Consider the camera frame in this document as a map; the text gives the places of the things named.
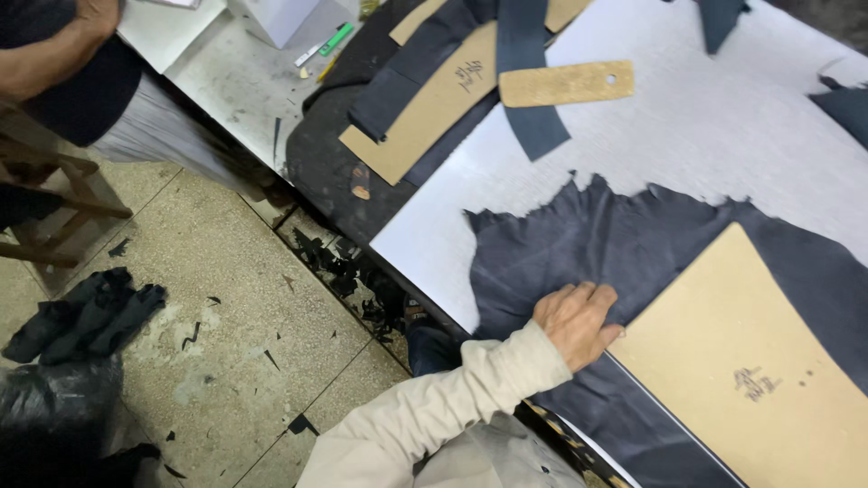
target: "person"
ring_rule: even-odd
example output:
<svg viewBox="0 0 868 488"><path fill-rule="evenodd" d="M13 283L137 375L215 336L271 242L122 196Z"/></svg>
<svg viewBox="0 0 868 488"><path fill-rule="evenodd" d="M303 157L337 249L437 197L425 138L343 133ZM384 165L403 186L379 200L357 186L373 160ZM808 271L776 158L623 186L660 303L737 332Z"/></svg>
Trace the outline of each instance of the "person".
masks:
<svg viewBox="0 0 868 488"><path fill-rule="evenodd" d="M511 413L572 379L623 333L604 325L616 300L608 285L567 285L539 300L504 342L464 341L462 365L451 371L450 344L460 340L417 320L407 332L415 378L318 437L298 488L585 486Z"/></svg>
<svg viewBox="0 0 868 488"><path fill-rule="evenodd" d="M121 15L120 0L0 1L0 132L48 151L59 136L112 162L171 161L265 198L273 172L230 155L157 85L115 35Z"/></svg>

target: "person's hand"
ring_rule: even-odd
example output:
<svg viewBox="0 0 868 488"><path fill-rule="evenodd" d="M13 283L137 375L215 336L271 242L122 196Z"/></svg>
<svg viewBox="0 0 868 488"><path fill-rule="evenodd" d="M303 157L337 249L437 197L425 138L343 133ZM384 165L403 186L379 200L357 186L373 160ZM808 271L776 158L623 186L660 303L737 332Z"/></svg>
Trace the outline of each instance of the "person's hand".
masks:
<svg viewBox="0 0 868 488"><path fill-rule="evenodd" d="M121 21L121 3L119 0L76 0L76 19L105 37L111 36Z"/></svg>
<svg viewBox="0 0 868 488"><path fill-rule="evenodd" d="M534 320L575 373L600 358L624 332L624 327L603 325L618 293L609 285L583 282L567 285L539 300Z"/></svg>

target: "beige sleeve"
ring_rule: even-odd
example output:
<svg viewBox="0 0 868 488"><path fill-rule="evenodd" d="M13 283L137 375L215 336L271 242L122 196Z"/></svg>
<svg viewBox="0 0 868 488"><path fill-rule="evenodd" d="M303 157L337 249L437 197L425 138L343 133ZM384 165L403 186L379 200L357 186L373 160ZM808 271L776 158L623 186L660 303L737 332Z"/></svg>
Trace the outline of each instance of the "beige sleeve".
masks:
<svg viewBox="0 0 868 488"><path fill-rule="evenodd" d="M573 377L533 320L503 343L469 340L461 356L458 369L395 385L320 436L298 487L412 486L426 453Z"/></svg>

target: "wooden stool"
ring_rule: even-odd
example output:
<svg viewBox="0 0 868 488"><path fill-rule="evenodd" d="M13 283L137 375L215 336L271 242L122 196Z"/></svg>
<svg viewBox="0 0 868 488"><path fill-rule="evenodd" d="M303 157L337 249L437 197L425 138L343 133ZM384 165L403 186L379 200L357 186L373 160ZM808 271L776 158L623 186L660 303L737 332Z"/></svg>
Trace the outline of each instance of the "wooden stool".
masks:
<svg viewBox="0 0 868 488"><path fill-rule="evenodd" d="M74 196L67 197L47 189L40 188L48 177L61 169L69 178ZM40 193L60 195L63 198L61 207L78 210L63 226L43 242L24 232L21 228L13 228L20 246L0 242L0 256L17 260L48 264L55 267L76 267L78 259L67 254L55 253L54 250L63 244L78 228L94 217L116 217L128 219L133 212L126 207L108 205L96 198L94 191L84 179L99 170L99 166L88 160L67 155L51 154L39 151L20 142L0 135L0 181L14 186L23 187Z"/></svg>

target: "dark pants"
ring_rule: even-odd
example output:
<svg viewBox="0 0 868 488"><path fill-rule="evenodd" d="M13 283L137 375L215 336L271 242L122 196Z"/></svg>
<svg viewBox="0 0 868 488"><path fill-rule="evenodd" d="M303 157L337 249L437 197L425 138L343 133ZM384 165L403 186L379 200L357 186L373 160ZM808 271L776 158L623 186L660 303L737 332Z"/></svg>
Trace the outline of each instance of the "dark pants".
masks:
<svg viewBox="0 0 868 488"><path fill-rule="evenodd" d="M413 377L451 371L461 366L461 345L470 335L463 329L448 330L431 317L414 321L407 328L407 350Z"/></svg>

